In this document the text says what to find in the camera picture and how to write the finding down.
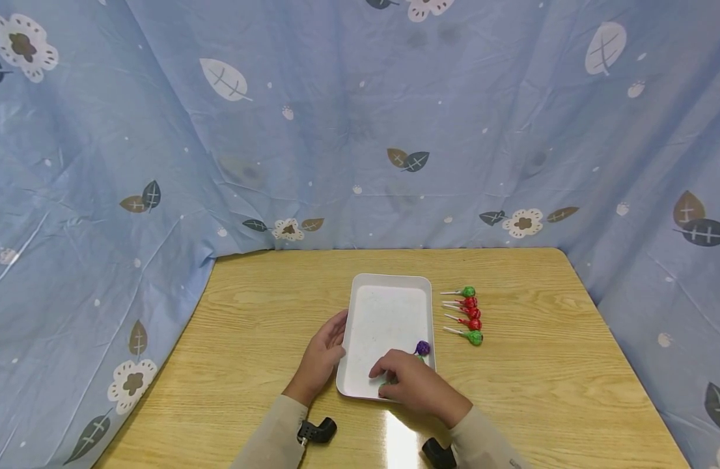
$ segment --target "wooden table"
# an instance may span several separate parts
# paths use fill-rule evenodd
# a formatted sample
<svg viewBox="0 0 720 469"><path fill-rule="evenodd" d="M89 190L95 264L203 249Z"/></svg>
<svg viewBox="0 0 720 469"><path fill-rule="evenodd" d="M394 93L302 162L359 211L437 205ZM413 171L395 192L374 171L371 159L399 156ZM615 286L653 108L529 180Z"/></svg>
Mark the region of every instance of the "wooden table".
<svg viewBox="0 0 720 469"><path fill-rule="evenodd" d="M556 249L268 251L217 261L201 303L139 408L95 468L226 468L360 272L478 290L485 340L436 335L438 371L536 468L687 468L566 256ZM450 325L434 305L437 330ZM440 424L347 399L312 406L339 431L302 468L424 468Z"/></svg>

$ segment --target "left hand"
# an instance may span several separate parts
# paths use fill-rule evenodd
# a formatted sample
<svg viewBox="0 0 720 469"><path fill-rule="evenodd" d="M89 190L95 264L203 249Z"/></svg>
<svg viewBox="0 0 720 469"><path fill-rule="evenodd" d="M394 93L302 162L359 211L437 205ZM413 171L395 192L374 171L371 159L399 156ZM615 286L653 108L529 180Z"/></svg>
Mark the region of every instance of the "left hand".
<svg viewBox="0 0 720 469"><path fill-rule="evenodd" d="M306 347L300 366L283 395L302 405L311 405L345 354L342 341L346 323L347 310L344 310L321 326Z"/></svg>

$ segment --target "blue curtain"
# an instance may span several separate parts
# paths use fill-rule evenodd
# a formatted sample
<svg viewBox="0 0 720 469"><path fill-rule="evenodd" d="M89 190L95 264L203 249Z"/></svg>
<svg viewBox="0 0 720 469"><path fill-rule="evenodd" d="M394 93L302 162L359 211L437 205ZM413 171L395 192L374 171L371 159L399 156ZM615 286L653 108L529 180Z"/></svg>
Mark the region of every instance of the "blue curtain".
<svg viewBox="0 0 720 469"><path fill-rule="evenodd" d="M218 256L526 246L720 469L720 0L0 0L2 468L89 468Z"/></svg>

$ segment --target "beige sleeve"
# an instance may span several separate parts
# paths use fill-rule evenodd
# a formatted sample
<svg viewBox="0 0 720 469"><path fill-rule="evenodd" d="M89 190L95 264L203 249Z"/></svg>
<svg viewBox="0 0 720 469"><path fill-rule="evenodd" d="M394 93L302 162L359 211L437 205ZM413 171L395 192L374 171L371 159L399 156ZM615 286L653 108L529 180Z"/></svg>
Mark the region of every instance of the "beige sleeve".
<svg viewBox="0 0 720 469"><path fill-rule="evenodd" d="M459 469L531 469L476 406L450 432Z"/></svg>
<svg viewBox="0 0 720 469"><path fill-rule="evenodd" d="M305 452L298 429L309 409L280 395L230 469L296 469Z"/></svg>

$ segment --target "hand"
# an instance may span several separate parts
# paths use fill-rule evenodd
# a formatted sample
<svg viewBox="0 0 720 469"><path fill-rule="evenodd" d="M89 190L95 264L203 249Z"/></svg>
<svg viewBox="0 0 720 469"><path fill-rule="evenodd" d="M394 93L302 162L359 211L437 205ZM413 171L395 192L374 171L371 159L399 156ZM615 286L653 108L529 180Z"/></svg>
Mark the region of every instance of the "hand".
<svg viewBox="0 0 720 469"><path fill-rule="evenodd" d="M430 414L453 429L472 409L472 402L459 394L431 367L417 356L401 350L389 350L370 370L374 378L386 373L386 380L394 377L398 383L384 384L378 395L400 402L406 408Z"/></svg>
<svg viewBox="0 0 720 469"><path fill-rule="evenodd" d="M283 395L302 405L311 405L344 356L342 341L346 323L347 310L344 310L321 326L306 347L300 366L282 392Z"/></svg>

